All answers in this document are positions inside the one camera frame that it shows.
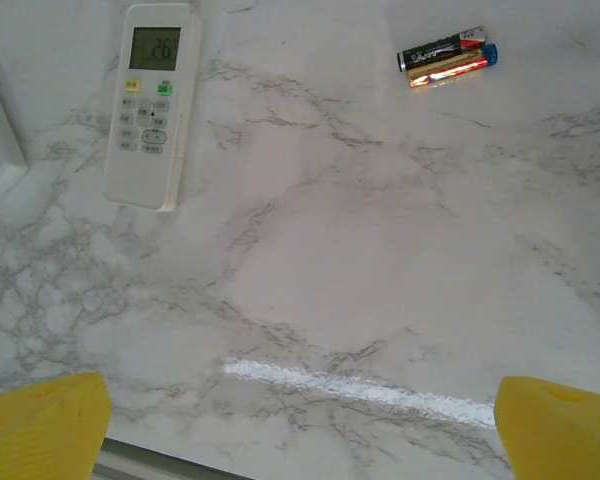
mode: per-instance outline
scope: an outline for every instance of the aa battery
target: aa battery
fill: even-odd
[[[440,62],[408,70],[407,78],[411,87],[421,87],[496,63],[498,63],[498,49],[491,43]]]
[[[447,38],[398,53],[401,72],[422,67],[479,48],[487,43],[483,27],[472,28]]]

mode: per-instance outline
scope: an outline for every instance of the marble countertop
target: marble countertop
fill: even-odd
[[[98,370],[110,437],[260,480],[511,479],[503,376],[600,392],[600,2],[203,0],[169,214],[101,193],[129,3],[0,1],[0,391]]]

